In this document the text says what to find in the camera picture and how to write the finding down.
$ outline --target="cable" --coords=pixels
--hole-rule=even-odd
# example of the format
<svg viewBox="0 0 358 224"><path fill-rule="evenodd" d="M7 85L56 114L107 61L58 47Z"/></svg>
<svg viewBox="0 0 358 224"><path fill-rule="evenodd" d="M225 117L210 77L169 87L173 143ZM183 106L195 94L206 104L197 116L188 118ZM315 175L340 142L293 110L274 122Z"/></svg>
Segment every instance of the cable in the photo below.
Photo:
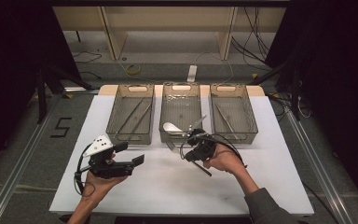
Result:
<svg viewBox="0 0 358 224"><path fill-rule="evenodd" d="M90 62L92 62L92 61L95 61L95 60L97 60L97 59L103 57L102 54L91 53L91 52L88 52L88 51L81 51L80 53L78 53L78 54L76 54L76 55L72 55L72 57L75 58L75 57L77 57L77 56L79 56L80 54L83 54L83 53L88 53L88 54L92 54L92 55L97 55L97 57L94 58L94 59L91 59L91 60L89 60L89 61L86 61L86 62L75 62L75 63L90 63Z"/></svg>
<svg viewBox="0 0 358 224"><path fill-rule="evenodd" d="M183 154L183 146L185 145L186 141L184 143L182 143L182 145L180 145L180 148L179 148L179 152L180 152L180 158L182 160L185 159L185 155Z"/></svg>
<svg viewBox="0 0 358 224"><path fill-rule="evenodd" d="M281 122L281 120L290 112L291 110L288 109L284 115L281 116L281 118L278 120L278 123Z"/></svg>
<svg viewBox="0 0 358 224"><path fill-rule="evenodd" d="M286 106L288 108L292 108L292 105L290 104L290 102L291 102L290 99L279 98L279 97L276 97L276 96L271 95L271 94L268 94L268 98L270 100L274 100L274 101L280 103L283 106Z"/></svg>
<svg viewBox="0 0 358 224"><path fill-rule="evenodd" d="M95 75L94 73L92 73L92 72L80 72L80 74L84 74L84 73L88 73L88 74L92 74L93 76L95 76L95 77L97 77L98 79L103 79L102 77L99 77L99 76L97 76L97 75Z"/></svg>
<svg viewBox="0 0 358 224"><path fill-rule="evenodd" d="M126 73L131 76L138 75L138 73L141 72L141 65L139 64L130 64L126 67Z"/></svg>
<svg viewBox="0 0 358 224"><path fill-rule="evenodd" d="M246 48L245 48L246 43L245 43L245 46L241 46L240 43L238 43L238 41L237 41L234 37L232 37L232 40L233 40L233 42L231 42L232 46L233 46L239 53L242 54L243 61L244 61L247 65L249 65L249 66L251 66L251 67L253 67L253 68L256 68L256 69L260 69L260 70L264 70L264 71L271 71L270 69L260 68L260 67L256 67L256 66L254 66L254 65L249 64L249 63L246 61L245 56L248 57L248 58L252 58L252 59L258 60L258 61L260 61L260 62L263 63L263 64L266 64L266 63L265 63L263 60L261 60L260 58L258 58L256 55L254 55L251 51L249 51L248 49L246 49Z"/></svg>
<svg viewBox="0 0 358 224"><path fill-rule="evenodd" d="M231 71L231 77L228 78L227 80L225 80L225 81L219 83L219 84L226 83L226 82L230 81L232 78L234 78L234 72L232 71L231 64L230 64L228 61L225 61L225 60L220 59L219 57L215 56L215 55L212 54L211 52L202 52L202 53L200 53L199 55L197 55L196 59L194 60L194 65L197 65L197 59L199 58L199 56L201 56L202 54L206 54L206 53L211 54L211 55L214 56L217 60L220 60L220 61L222 61L222 62L227 63L228 66L229 66L229 69L230 69L230 71Z"/></svg>
<svg viewBox="0 0 358 224"><path fill-rule="evenodd" d="M248 14L248 12L246 10L246 7L244 7L243 10L245 11L245 15L246 15L246 17L248 19L248 22L249 22L249 24L250 24L250 26L252 28L252 32L249 34L248 39L250 38L250 36L252 34L255 34L255 37L257 39L257 45L258 45L258 48L260 50L260 53L261 53L262 57L264 59L266 59L264 54L266 54L266 56L267 56L266 49L268 50L269 48L266 46L266 44L264 44L264 41L263 41L263 39L261 38L261 35L258 32L258 23L259 23L258 13L260 11L260 8L259 7L255 8L255 22L253 23L253 25L252 25L251 19L249 17L249 14Z"/></svg>
<svg viewBox="0 0 358 224"><path fill-rule="evenodd" d="M300 102L301 102L301 97L298 97L298 104L297 104L297 106L298 106L298 111L300 112L300 114L301 114L305 119L308 119L308 118L310 117L310 115L312 114L312 111L310 110L309 114L308 114L308 115L305 115L305 114L302 112L301 108L300 108Z"/></svg>
<svg viewBox="0 0 358 224"><path fill-rule="evenodd" d="M308 186L304 181L301 180L301 183L306 187L315 197L316 199L322 204L322 206L326 209L326 211L330 214L330 216L334 219L334 221L339 224L338 219L334 216L333 212L327 207L327 205L322 201L322 199L313 191L310 186Z"/></svg>
<svg viewBox="0 0 358 224"><path fill-rule="evenodd" d="M117 63L121 66L121 68L123 68L124 73L129 78L145 80L145 81L151 81L151 82L157 82L157 83L160 83L160 82L174 82L174 81L169 81L169 80L153 80L153 79L149 79L149 78L134 77L133 76L134 74L129 74L128 73L128 69L130 69L131 66L134 66L134 64L131 64L131 65L127 66L127 68L125 68L124 65L122 63L120 63L119 61L117 61Z"/></svg>
<svg viewBox="0 0 358 224"><path fill-rule="evenodd" d="M76 191L76 193L77 193L78 195L82 195L82 193L80 192L80 190L77 189L76 183L84 184L85 182L77 181L76 178L74 177L74 188L75 188L75 191Z"/></svg>
<svg viewBox="0 0 358 224"><path fill-rule="evenodd" d="M231 147L237 152L237 154L240 154L240 152L238 152L237 148L234 147L234 145L233 145L230 141L228 141L228 139L226 139L225 136L223 136L223 135L220 134L220 133L213 133L213 134L211 134L211 136L214 136L214 135L217 135L217 136L220 136L221 138L223 138L226 142L228 142L228 143L231 145Z"/></svg>
<svg viewBox="0 0 358 224"><path fill-rule="evenodd" d="M76 183L78 184L78 187L79 187L80 191L83 191L82 188L80 187L80 185L83 185L83 183L85 183L85 182L82 182L82 181L81 181L81 174L82 174L83 172L87 171L87 169L83 169L83 170L82 170L80 167L81 167L81 163L82 163L82 161L83 161L83 154L86 152L86 150L87 150L90 146L91 146L91 144L89 144L88 146L86 146L86 148L84 148L83 152L80 154L80 158L79 158L79 161L78 161L78 163L77 163L77 168L76 168L76 172L75 172L75 175L74 175L75 191L76 191L78 194L80 194L80 195L82 195L82 194L79 193L79 191L77 190L77 188L76 188Z"/></svg>

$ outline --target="utensil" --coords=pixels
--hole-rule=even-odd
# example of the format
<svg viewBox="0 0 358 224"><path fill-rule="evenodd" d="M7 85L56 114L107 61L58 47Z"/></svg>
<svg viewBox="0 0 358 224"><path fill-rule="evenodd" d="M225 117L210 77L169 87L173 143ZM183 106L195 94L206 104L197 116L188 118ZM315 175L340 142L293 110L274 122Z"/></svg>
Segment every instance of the utensil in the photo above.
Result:
<svg viewBox="0 0 358 224"><path fill-rule="evenodd" d="M144 101L145 98L142 98L142 100L133 108L133 110L130 112L130 114L127 116L126 120L124 120L123 124L121 124L121 126L117 129L117 131L115 132L116 136L121 129L124 127L124 125L126 125L127 121L130 119L130 117L132 116L132 114L136 111L136 109L139 107L139 105Z"/></svg>
<svg viewBox="0 0 358 224"><path fill-rule="evenodd" d="M169 122L165 122L164 125L162 125L162 128L164 129L165 132L167 132L169 134L181 134L181 135L186 134L185 131L180 130L174 124L169 123Z"/></svg>
<svg viewBox="0 0 358 224"><path fill-rule="evenodd" d="M150 108L150 106L151 106L152 104L150 104L148 107L147 107L147 109L145 110L145 112L142 114L142 116L139 118L139 120L138 120L138 123L136 123L136 125L133 127L133 129L132 129L132 131L130 132L130 134L133 134L133 133L135 133L135 130L138 128L138 126L141 124L141 122L142 122L142 120L144 119L144 117L145 117L145 115L146 115L146 113L147 113L147 111L149 110L149 108Z"/></svg>
<svg viewBox="0 0 358 224"><path fill-rule="evenodd" d="M234 129L231 127L231 124L228 122L228 119L226 118L226 116L223 115L223 112L222 112L222 110L220 109L220 107L219 107L218 105L215 105L215 106L216 106L216 108L217 108L217 111L219 111L220 116L222 116L222 118L223 118L223 120L226 122L228 128L231 130L231 132L232 132L232 134L234 135L235 139L240 140L240 138L239 138L237 135L235 135Z"/></svg>
<svg viewBox="0 0 358 224"><path fill-rule="evenodd" d="M171 139L167 139L166 144L167 147L171 150L171 152L179 154L179 148L172 142Z"/></svg>

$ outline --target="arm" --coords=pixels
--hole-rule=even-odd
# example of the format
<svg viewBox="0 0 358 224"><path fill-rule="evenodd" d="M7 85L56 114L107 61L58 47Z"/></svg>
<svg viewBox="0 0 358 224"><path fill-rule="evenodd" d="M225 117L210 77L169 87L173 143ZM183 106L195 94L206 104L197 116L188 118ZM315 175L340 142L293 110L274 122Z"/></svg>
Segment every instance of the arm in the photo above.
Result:
<svg viewBox="0 0 358 224"><path fill-rule="evenodd" d="M205 168L209 169L211 166L227 171L237 178L255 223L297 223L287 211L275 203L266 189L257 186L240 159L229 148L217 145L213 157L204 162Z"/></svg>
<svg viewBox="0 0 358 224"><path fill-rule="evenodd" d="M126 178L126 176L122 176L103 179L88 171L82 197L68 223L85 223L92 210L98 206L98 203L106 196L107 192Z"/></svg>

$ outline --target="gray wire basket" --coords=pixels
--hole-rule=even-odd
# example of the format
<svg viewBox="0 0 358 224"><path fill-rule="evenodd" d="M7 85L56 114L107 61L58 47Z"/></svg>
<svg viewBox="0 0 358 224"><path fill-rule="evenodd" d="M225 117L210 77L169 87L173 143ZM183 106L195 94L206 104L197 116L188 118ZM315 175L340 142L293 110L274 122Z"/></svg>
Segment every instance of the gray wire basket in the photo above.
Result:
<svg viewBox="0 0 358 224"><path fill-rule="evenodd" d="M221 141L226 138L233 144L252 144L258 129L245 85L211 85L210 107L215 138Z"/></svg>
<svg viewBox="0 0 358 224"><path fill-rule="evenodd" d="M150 145L154 85L119 85L106 133L112 143Z"/></svg>
<svg viewBox="0 0 358 224"><path fill-rule="evenodd" d="M161 142L171 140L175 143L182 143L186 140L186 137L180 134L166 133L162 127L165 122L170 122L186 131L189 125L200 118L200 85L198 83L164 83L159 121Z"/></svg>

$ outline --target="black cable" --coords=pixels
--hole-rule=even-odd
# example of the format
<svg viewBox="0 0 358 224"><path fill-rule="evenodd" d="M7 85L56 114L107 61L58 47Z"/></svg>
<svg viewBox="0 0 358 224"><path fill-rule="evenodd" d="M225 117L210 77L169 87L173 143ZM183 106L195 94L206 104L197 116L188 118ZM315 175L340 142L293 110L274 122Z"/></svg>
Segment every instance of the black cable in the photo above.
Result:
<svg viewBox="0 0 358 224"><path fill-rule="evenodd" d="M264 41L261 38L261 35L259 34L259 31L258 31L258 23L259 23L258 14L259 14L260 8L259 7L255 8L255 21L253 23L251 22L251 19L250 19L249 14L248 14L248 12L246 10L246 7L244 7L243 9L244 9L245 15L246 15L246 17L248 19L249 25L251 26L251 29L252 29L251 33L248 36L248 39L247 39L246 43L248 42L250 36L252 34L255 34L255 37L256 37L256 40L257 40L257 46L258 46L258 49L260 51L260 54L263 57L263 59L266 60L266 57L264 55L267 56L266 49L269 50L269 48L264 43Z"/></svg>
<svg viewBox="0 0 358 224"><path fill-rule="evenodd" d="M199 139L201 139L201 140L206 140L206 141L213 141L213 142L215 142L216 144L220 144L220 145L223 145L223 146L225 146L225 147L228 147L232 152L234 152L234 154L236 154L237 155L237 157L241 160L241 162L242 162L242 164L243 164L243 160L242 160L242 156L241 156L241 154L240 154L240 152L231 144L231 142L230 141L228 141L230 144L231 144L231 146L229 146L228 144L226 144L226 143L224 143L224 142L221 142L221 141L218 141L218 140L216 140L216 139L211 139L211 138L206 138L206 137L197 137L197 138L199 138Z"/></svg>
<svg viewBox="0 0 358 224"><path fill-rule="evenodd" d="M92 74L93 76L97 77L98 79L103 79L102 77L97 76L96 74L94 74L92 72L80 72L80 74L82 74L82 73Z"/></svg>
<svg viewBox="0 0 358 224"><path fill-rule="evenodd" d="M234 147L234 145L233 145L230 141L228 141L228 139L226 139L225 136L223 136L223 135L220 134L220 133L213 133L213 134L211 134L211 136L214 136L214 135L217 135L217 136L220 136L221 138L223 138L225 141L227 141L227 142L231 145L231 147L232 147L233 149L235 149L235 151L236 151L238 154L240 154L240 152L238 152L237 148Z"/></svg>
<svg viewBox="0 0 358 224"><path fill-rule="evenodd" d="M282 113L280 113L280 114L275 114L275 116L281 116L281 115L283 115L284 114L284 106L281 104L281 102L279 102L279 101L275 101L275 102L278 102L278 104L282 107Z"/></svg>
<svg viewBox="0 0 358 224"><path fill-rule="evenodd" d="M92 190L92 192L91 192L90 194L84 195L83 192L80 192L80 191L77 189L76 183L85 184L84 187L86 187L86 185L90 185L90 186L92 186L93 190ZM95 186L94 186L93 184L89 183L89 182L78 181L78 180L76 180L76 178L74 178L74 185L75 185L75 191L76 191L76 193L77 193L78 195L83 196L83 197L89 197L89 196L91 196L91 195L95 192Z"/></svg>
<svg viewBox="0 0 358 224"><path fill-rule="evenodd" d="M233 46L239 53L242 54L243 61L244 61L247 65L249 65L249 66L251 66L251 67L253 67L253 68L255 68L255 69L259 69L259 70L271 71L270 69L265 69L265 68L261 68L261 67L256 67L256 66L254 66L254 65L249 64L249 63L246 61L245 56L248 57L248 58L256 59L256 60L260 61L260 62L263 63L263 64L266 64L266 63L265 63L263 60L261 60L260 58L258 58L257 56L255 56L251 51L249 51L248 49L245 49L243 46L241 46L240 43L238 43L238 41L237 41L234 37L232 37L232 40L233 40L233 42L231 42L232 46Z"/></svg>
<svg viewBox="0 0 358 224"><path fill-rule="evenodd" d="M281 105L287 106L289 108L292 107L292 105L290 104L290 102L292 101L291 99L280 98L280 97L274 96L273 94L267 94L267 97L271 100L275 100L275 101L279 102Z"/></svg>
<svg viewBox="0 0 358 224"><path fill-rule="evenodd" d="M90 62L92 62L92 61L95 61L95 60L97 60L97 59L103 57L102 54L91 53L91 52L88 52L88 51L81 51L80 53L78 53L78 54L76 54L76 55L72 55L72 57L75 58L75 57L77 57L77 56L79 56L80 54L83 54L83 53L88 53L88 54L92 54L92 55L97 55L97 57L94 58L94 59L91 59L91 60L89 60L89 61L86 61L86 62L75 62L75 63L90 63Z"/></svg>
<svg viewBox="0 0 358 224"><path fill-rule="evenodd" d="M327 207L327 205L322 201L322 199L310 188L304 181L301 180L301 183L306 187L315 197L316 199L322 204L322 206L326 209L326 211L330 214L330 216L334 219L334 221L339 224L338 219L334 216L333 212Z"/></svg>
<svg viewBox="0 0 358 224"><path fill-rule="evenodd" d="M278 123L281 122L281 120L287 115L287 113L290 112L290 109L286 111L286 113L284 113L284 115L281 116L281 118L278 120Z"/></svg>
<svg viewBox="0 0 358 224"><path fill-rule="evenodd" d="M185 159L185 155L183 154L183 146L185 145L185 143L186 143L186 141L184 142L184 143L182 143L182 145L180 146L180 150L179 150L179 152L180 152L180 158L182 159L182 160L184 160Z"/></svg>
<svg viewBox="0 0 358 224"><path fill-rule="evenodd" d="M74 176L74 180L75 180L75 190L76 190L76 192L78 193L78 194L80 194L81 195L81 193L79 193L79 191L77 190L77 188L76 188L76 183L78 184L78 186L79 186L79 189L80 189L80 191L83 191L82 190L82 188L80 187L80 185L82 185L83 183L85 183L85 182L82 182L81 181L81 174L84 172L84 171L86 171L86 170L84 170L84 171L82 171L81 170L81 163L82 163L82 161L83 161L83 154L86 152L86 150L89 148L91 146L91 144L89 144L88 146L86 146L86 148L83 150L83 152L80 154L80 158L79 158L79 161L78 161L78 163L77 163L77 167L76 167L76 172L75 172L75 176Z"/></svg>

